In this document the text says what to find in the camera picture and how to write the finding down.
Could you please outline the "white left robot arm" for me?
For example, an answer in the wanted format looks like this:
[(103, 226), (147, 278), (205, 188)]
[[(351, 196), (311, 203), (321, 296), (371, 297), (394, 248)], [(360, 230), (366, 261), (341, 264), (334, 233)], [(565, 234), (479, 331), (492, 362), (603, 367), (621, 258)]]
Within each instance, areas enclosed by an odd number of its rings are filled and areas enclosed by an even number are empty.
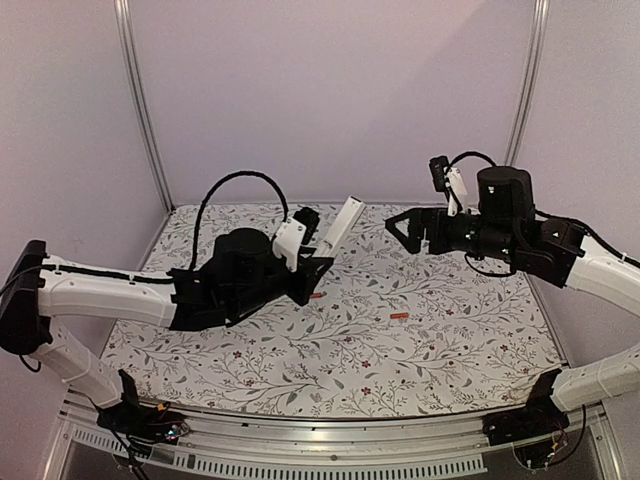
[(1, 348), (48, 366), (97, 407), (110, 408), (126, 433), (138, 434), (149, 415), (134, 381), (100, 361), (61, 318), (122, 319), (178, 332), (232, 327), (282, 296), (306, 305), (333, 263), (311, 247), (291, 259), (249, 228), (220, 236), (201, 268), (161, 274), (75, 264), (32, 240), (1, 290)]

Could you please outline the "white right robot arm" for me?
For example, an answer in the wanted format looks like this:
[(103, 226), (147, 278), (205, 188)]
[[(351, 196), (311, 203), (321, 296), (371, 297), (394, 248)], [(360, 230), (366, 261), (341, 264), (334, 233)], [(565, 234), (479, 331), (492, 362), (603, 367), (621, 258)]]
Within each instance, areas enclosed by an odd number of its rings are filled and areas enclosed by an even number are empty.
[(505, 262), (559, 288), (568, 287), (639, 312), (639, 263), (615, 250), (591, 227), (535, 208), (525, 170), (488, 167), (477, 174), (479, 210), (463, 207), (464, 183), (453, 167), (432, 170), (446, 208), (412, 208), (385, 227), (411, 254), (423, 246), (431, 255), (462, 252), (466, 258)]

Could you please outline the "white remote control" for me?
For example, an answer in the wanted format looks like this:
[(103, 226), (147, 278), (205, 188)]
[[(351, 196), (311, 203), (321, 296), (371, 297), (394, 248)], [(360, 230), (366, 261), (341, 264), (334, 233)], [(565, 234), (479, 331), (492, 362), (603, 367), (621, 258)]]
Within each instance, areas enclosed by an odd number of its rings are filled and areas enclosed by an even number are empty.
[(335, 258), (364, 209), (364, 202), (350, 196), (343, 204), (327, 234), (320, 241), (314, 255), (316, 257)]

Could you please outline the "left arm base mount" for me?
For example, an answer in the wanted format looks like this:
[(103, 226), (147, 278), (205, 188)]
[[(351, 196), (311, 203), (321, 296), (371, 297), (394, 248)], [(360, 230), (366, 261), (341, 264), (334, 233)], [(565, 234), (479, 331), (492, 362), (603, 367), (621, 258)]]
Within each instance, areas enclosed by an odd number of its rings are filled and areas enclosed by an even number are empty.
[(155, 445), (176, 445), (190, 433), (186, 417), (173, 411), (169, 402), (154, 407), (142, 405), (133, 378), (122, 369), (118, 375), (122, 384), (120, 399), (114, 406), (97, 407), (97, 424), (109, 429), (118, 441), (125, 439), (128, 450), (150, 455)]

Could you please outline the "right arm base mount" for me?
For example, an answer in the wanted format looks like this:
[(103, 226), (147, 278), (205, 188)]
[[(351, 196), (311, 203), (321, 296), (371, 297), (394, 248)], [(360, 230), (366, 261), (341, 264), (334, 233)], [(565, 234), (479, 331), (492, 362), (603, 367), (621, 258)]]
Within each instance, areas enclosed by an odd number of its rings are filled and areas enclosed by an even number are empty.
[(565, 429), (570, 425), (569, 418), (551, 400), (552, 386), (560, 373), (559, 368), (543, 373), (523, 406), (482, 419), (482, 432), (491, 446), (546, 437), (541, 443), (515, 448), (516, 460), (525, 468), (549, 467), (559, 450), (567, 445)]

